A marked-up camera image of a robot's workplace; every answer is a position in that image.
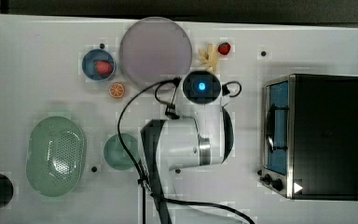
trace toaster oven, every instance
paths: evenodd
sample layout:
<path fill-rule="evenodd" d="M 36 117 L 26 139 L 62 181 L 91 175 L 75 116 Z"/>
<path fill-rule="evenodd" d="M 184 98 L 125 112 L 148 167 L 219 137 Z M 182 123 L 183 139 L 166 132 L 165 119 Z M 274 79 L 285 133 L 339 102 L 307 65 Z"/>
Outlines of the toaster oven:
<path fill-rule="evenodd" d="M 265 84 L 260 182 L 288 199 L 358 201 L 358 77 Z"/>

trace oven door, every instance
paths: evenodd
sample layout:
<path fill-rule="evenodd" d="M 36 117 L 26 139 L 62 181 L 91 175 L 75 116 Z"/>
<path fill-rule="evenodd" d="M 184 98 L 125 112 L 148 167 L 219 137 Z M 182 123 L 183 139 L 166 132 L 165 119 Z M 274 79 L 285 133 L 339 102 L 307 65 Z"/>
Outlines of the oven door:
<path fill-rule="evenodd" d="M 287 174 L 289 82 L 267 86 L 265 166 L 281 175 Z"/>

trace white table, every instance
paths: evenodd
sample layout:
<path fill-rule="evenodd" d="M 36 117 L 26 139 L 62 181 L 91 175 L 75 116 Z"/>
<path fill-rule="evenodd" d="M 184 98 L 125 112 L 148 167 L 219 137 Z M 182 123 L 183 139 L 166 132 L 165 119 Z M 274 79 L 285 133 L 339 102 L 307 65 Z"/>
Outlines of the white table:
<path fill-rule="evenodd" d="M 115 171 L 103 159 L 118 113 L 137 90 L 119 73 L 115 81 L 123 81 L 129 93 L 115 101 L 107 93 L 109 83 L 89 82 L 81 70 L 82 57 L 101 42 L 117 57 L 121 37 L 134 22 L 0 15 L 0 173 L 15 186 L 13 200 L 0 209 L 0 223 L 138 223 L 135 170 Z M 178 23 L 193 44 L 194 65 L 199 48 L 230 42 L 233 50 L 217 73 L 222 81 L 243 86 L 227 106 L 235 125 L 234 150 L 223 165 L 173 174 L 183 199 L 228 203 L 263 224 L 358 223 L 358 202 L 287 201 L 262 187 L 256 175 L 263 83 L 292 73 L 358 76 L 358 29 Z M 150 119 L 163 119 L 161 109 L 145 95 L 125 115 L 124 131 L 137 133 Z M 31 130 L 57 114 L 86 132 L 88 154 L 76 188 L 50 199 L 31 188 L 25 162 Z M 90 171 L 94 165 L 97 173 Z M 151 198 L 146 206 L 147 223 L 158 223 Z"/>

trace pink plate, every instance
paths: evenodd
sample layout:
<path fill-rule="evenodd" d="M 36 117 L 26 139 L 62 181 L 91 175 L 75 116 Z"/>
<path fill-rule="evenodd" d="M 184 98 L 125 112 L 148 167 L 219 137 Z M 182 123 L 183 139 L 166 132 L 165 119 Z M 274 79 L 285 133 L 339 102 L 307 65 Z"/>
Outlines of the pink plate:
<path fill-rule="evenodd" d="M 150 17 L 136 22 L 124 34 L 119 59 L 124 73 L 143 89 L 161 80 L 186 75 L 192 48 L 178 24 Z"/>

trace oven window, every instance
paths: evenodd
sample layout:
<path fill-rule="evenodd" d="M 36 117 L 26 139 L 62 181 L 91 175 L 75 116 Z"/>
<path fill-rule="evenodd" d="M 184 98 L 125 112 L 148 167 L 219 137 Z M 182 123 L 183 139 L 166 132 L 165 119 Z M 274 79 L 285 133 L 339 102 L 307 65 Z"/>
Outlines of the oven window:
<path fill-rule="evenodd" d="M 287 117 L 289 108 L 289 83 L 282 82 L 269 86 L 269 118 L 272 135 L 268 147 L 267 168 L 286 175 L 287 163 Z"/>

